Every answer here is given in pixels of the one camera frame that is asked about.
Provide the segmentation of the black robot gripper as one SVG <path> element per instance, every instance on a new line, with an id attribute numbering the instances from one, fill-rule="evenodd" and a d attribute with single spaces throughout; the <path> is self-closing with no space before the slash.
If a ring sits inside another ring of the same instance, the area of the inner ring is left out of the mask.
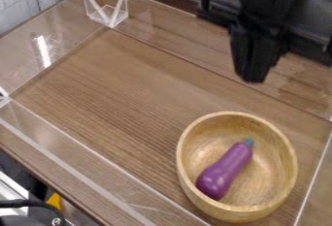
<path id="1" fill-rule="evenodd" d="M 287 27 L 287 42 L 281 35 L 263 35 L 254 46 L 252 37 L 240 24 L 228 28 L 232 68 L 243 81 L 263 82 L 270 68 L 290 49 L 323 65 L 332 65 L 332 0 L 200 0 L 198 14 L 227 25 L 236 15 L 250 13 Z"/>

